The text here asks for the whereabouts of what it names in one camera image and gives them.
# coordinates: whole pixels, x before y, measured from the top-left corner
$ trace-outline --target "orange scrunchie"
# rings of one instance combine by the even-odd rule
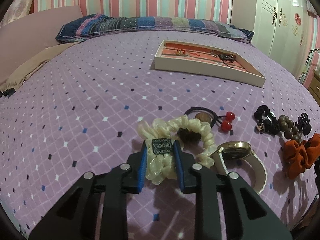
[[[319,156],[320,134],[315,133],[309,141],[303,141],[300,146],[296,141],[287,141],[284,144],[284,161],[289,163],[288,178],[295,179],[300,173],[310,169]]]

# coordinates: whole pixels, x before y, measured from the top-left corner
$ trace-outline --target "wooden drawer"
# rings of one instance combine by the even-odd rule
[[[311,88],[313,92],[320,97],[320,82],[315,76],[313,76],[309,88]]]
[[[315,99],[315,101],[318,103],[320,106],[320,98],[316,95],[316,93],[311,89],[311,86],[308,88],[308,91],[312,95],[312,97]]]

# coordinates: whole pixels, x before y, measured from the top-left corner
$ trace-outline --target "cream scrunchie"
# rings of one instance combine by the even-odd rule
[[[155,185],[159,185],[165,178],[177,179],[177,174],[172,154],[154,154],[151,142],[153,139],[170,138],[173,144],[175,140],[179,140],[181,150],[183,150],[183,142],[176,135],[180,128],[201,134],[204,151],[196,157],[200,160],[200,164],[207,168],[214,165],[214,160],[210,156],[217,150],[217,146],[214,144],[211,126],[208,122],[188,119],[186,115],[167,122],[157,118],[152,122],[152,126],[149,126],[146,121],[141,121],[138,124],[137,132],[145,140],[148,149],[146,178]]]

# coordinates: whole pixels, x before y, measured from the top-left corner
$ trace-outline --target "silver screw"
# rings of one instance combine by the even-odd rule
[[[122,164],[120,165],[120,169],[126,171],[126,170],[130,169],[130,164],[128,164],[128,163],[122,163]]]
[[[88,172],[86,172],[86,173],[83,175],[83,177],[84,177],[85,179],[92,179],[93,173],[90,172],[90,171],[88,171]]]
[[[195,164],[192,165],[192,168],[193,168],[194,170],[196,170],[196,171],[199,171],[199,170],[202,169],[202,165],[199,164],[199,163],[195,163]]]
[[[229,173],[229,177],[230,177],[231,179],[238,179],[238,178],[239,178],[239,174],[236,173],[236,172],[230,172],[230,173]]]

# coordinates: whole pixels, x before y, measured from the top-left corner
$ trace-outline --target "blue diamond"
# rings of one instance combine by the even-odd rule
[[[153,214],[153,221],[159,221],[159,214]]]

